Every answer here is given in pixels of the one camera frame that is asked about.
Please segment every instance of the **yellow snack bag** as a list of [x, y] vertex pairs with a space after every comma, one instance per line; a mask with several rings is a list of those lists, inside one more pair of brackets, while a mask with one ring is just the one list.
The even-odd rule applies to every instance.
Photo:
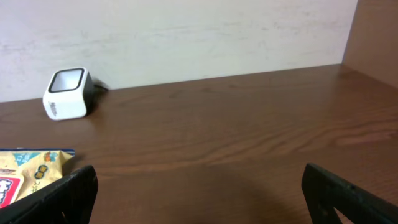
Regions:
[[73, 149], [0, 149], [0, 208], [62, 178]]

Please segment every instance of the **wood grain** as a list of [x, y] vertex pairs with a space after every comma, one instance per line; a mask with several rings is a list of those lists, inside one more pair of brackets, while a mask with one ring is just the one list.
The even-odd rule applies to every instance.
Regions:
[[93, 164], [92, 223], [310, 223], [316, 162], [398, 204], [398, 90], [340, 65], [109, 91], [83, 119], [0, 104], [2, 147]]
[[343, 63], [398, 87], [398, 1], [359, 0]]

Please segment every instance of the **black plastic object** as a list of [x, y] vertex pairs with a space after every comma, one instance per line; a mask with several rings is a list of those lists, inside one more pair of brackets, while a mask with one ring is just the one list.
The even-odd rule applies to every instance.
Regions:
[[0, 224], [87, 224], [97, 190], [95, 170], [85, 166], [0, 209]]
[[314, 224], [341, 223], [335, 208], [353, 223], [398, 223], [398, 207], [315, 164], [307, 164], [302, 189]]

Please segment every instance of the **small white cube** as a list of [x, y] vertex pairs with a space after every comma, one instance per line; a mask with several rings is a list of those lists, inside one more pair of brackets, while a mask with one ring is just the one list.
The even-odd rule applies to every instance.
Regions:
[[43, 96], [44, 109], [52, 120], [81, 118], [93, 101], [94, 84], [85, 68], [55, 72]]

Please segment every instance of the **white wall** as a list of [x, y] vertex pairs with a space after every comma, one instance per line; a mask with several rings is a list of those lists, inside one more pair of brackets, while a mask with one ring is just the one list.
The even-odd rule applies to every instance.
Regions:
[[341, 63], [357, 0], [0, 0], [0, 101]]

